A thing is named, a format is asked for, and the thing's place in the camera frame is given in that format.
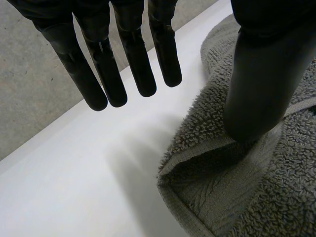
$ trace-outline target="gray towel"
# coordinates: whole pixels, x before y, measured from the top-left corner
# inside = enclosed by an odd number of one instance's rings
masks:
[[[161,162],[159,191],[193,237],[316,236],[316,58],[283,121],[236,143],[222,113],[238,30],[231,15],[202,45],[208,83]]]

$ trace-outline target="black robotic finger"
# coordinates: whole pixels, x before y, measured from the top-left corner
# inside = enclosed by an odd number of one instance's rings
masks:
[[[50,42],[89,107],[95,111],[106,108],[108,100],[79,47],[73,23],[35,26]]]
[[[315,15],[270,37],[242,27],[223,114],[227,133],[246,142],[275,127],[315,55]]]
[[[120,107],[126,104],[127,94],[108,38],[109,11],[107,5],[107,12],[77,20],[109,102],[114,107]]]
[[[116,4],[112,1],[121,38],[131,71],[139,93],[144,97],[155,94],[157,87],[149,63],[147,51],[142,38],[140,27],[144,11],[143,0],[126,1]]]
[[[159,65],[165,83],[174,87],[182,75],[171,19],[177,0],[148,0],[149,26],[152,32]]]

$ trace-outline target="gray floor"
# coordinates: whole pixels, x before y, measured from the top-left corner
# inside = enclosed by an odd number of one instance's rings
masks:
[[[214,2],[216,0],[179,0],[173,28],[179,29]],[[92,65],[77,23],[75,27],[78,41]],[[153,40],[146,10],[142,32],[149,50]],[[110,40],[118,68],[122,70],[128,63],[114,17],[111,17]],[[0,0],[0,160],[80,100],[82,96],[73,81],[31,21],[23,18],[7,1]]]

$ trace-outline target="white surface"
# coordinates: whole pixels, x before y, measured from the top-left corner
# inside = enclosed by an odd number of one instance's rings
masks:
[[[205,84],[200,45],[232,12],[220,0],[176,33],[183,82],[94,112],[84,101],[0,162],[1,237],[184,237],[156,188],[159,161]]]

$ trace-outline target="concrete floor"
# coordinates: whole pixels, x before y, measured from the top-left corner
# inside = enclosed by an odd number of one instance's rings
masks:
[[[172,21],[179,29],[216,0],[179,0]],[[143,17],[143,38],[147,50],[151,38],[147,5]],[[79,44],[94,73],[78,24]],[[111,11],[110,41],[119,70],[128,66]],[[0,160],[82,100],[82,96],[57,55],[7,1],[0,0]]]

